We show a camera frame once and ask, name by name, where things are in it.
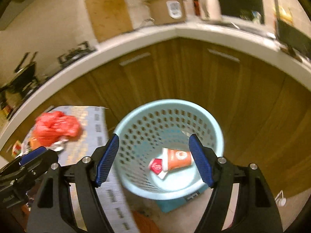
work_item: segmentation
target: blue gripper pad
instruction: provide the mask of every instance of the blue gripper pad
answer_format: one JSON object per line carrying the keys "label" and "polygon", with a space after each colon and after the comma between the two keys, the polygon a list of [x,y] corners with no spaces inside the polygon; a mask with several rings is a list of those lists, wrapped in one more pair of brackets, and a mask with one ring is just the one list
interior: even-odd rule
{"label": "blue gripper pad", "polygon": [[100,185],[106,181],[108,174],[110,172],[112,163],[117,155],[119,149],[119,137],[114,135],[106,152],[104,153],[102,159],[100,160],[97,171],[96,171],[96,184],[100,187]]}
{"label": "blue gripper pad", "polygon": [[192,134],[189,137],[189,149],[203,182],[211,187],[214,184],[212,167],[203,153],[204,147],[195,134]]}
{"label": "blue gripper pad", "polygon": [[28,162],[30,162],[31,160],[33,160],[34,158],[38,157],[39,155],[41,155],[43,152],[46,151],[46,148],[41,146],[35,150],[33,150],[32,152],[24,155],[20,161],[20,165],[24,166],[25,164],[27,164]]}

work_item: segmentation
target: crumpled foil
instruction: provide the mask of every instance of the crumpled foil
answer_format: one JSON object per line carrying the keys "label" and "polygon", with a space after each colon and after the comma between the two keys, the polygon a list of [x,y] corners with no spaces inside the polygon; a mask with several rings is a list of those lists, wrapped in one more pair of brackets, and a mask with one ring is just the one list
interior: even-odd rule
{"label": "crumpled foil", "polygon": [[69,139],[66,136],[61,136],[57,142],[51,144],[51,146],[47,147],[47,149],[60,152],[66,148],[66,143],[68,141]]}

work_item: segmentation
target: trash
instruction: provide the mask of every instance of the trash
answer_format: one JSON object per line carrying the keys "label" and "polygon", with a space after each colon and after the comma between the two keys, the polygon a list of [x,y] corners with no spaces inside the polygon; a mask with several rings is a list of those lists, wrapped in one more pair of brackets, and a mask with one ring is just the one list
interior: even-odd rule
{"label": "trash", "polygon": [[153,158],[149,164],[149,169],[153,171],[160,179],[164,179],[167,172],[162,170],[162,159]]}
{"label": "trash", "polygon": [[47,149],[60,152],[66,147],[66,143],[69,141],[67,136],[61,136],[58,141],[55,143],[51,144],[51,146],[47,147]]}
{"label": "trash", "polygon": [[162,157],[163,171],[169,171],[176,168],[190,166],[194,163],[191,152],[184,152],[181,150],[163,148]]}
{"label": "trash", "polygon": [[19,140],[17,140],[12,148],[12,157],[16,158],[16,156],[20,153],[21,153],[21,143]]}
{"label": "trash", "polygon": [[81,125],[76,117],[66,116],[61,111],[43,113],[36,119],[33,135],[42,146],[50,146],[61,136],[76,137]]}

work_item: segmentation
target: cabinet door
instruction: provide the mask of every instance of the cabinet door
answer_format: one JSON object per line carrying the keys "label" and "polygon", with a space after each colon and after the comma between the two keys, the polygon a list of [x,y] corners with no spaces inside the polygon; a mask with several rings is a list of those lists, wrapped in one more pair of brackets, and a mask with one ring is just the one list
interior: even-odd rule
{"label": "cabinet door", "polygon": [[114,129],[118,124],[109,104],[103,98],[90,73],[69,83],[55,95],[61,98],[62,105],[106,107],[105,120],[108,130]]}
{"label": "cabinet door", "polygon": [[151,48],[146,47],[91,72],[118,121],[138,106],[161,98],[153,59]]}
{"label": "cabinet door", "polygon": [[178,98],[177,86],[183,84],[183,81],[176,80],[176,70],[181,67],[179,39],[154,44],[151,53],[161,99]]}
{"label": "cabinet door", "polygon": [[193,39],[178,39],[180,63],[174,64],[177,98],[202,105],[203,45]]}
{"label": "cabinet door", "polygon": [[203,107],[216,118],[224,134],[236,112],[241,90],[247,87],[248,71],[242,65],[247,57],[224,46],[203,43]]}
{"label": "cabinet door", "polygon": [[[282,91],[286,75],[256,58],[251,58],[249,63],[242,63],[241,69],[248,74],[242,75],[243,86],[235,93],[236,109],[230,117],[231,123],[226,132],[225,145],[226,155],[230,156],[232,161],[248,165],[255,159],[243,155],[269,118]],[[256,146],[254,150],[261,150],[261,147]]]}
{"label": "cabinet door", "polygon": [[237,158],[256,160],[274,194],[286,197],[311,187],[311,93],[289,75],[269,116]]}

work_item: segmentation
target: red packaging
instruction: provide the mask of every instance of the red packaging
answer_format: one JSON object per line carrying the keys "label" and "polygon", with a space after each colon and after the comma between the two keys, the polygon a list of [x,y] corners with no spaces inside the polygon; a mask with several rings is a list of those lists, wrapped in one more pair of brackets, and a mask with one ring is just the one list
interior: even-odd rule
{"label": "red packaging", "polygon": [[149,164],[149,169],[153,171],[160,179],[164,179],[167,172],[162,170],[162,159],[153,158]]}
{"label": "red packaging", "polygon": [[21,153],[21,143],[19,140],[17,140],[12,148],[12,157],[15,158],[20,153]]}
{"label": "red packaging", "polygon": [[33,134],[42,146],[50,146],[58,141],[60,136],[77,136],[80,129],[81,125],[76,117],[54,111],[43,113],[36,119]]}

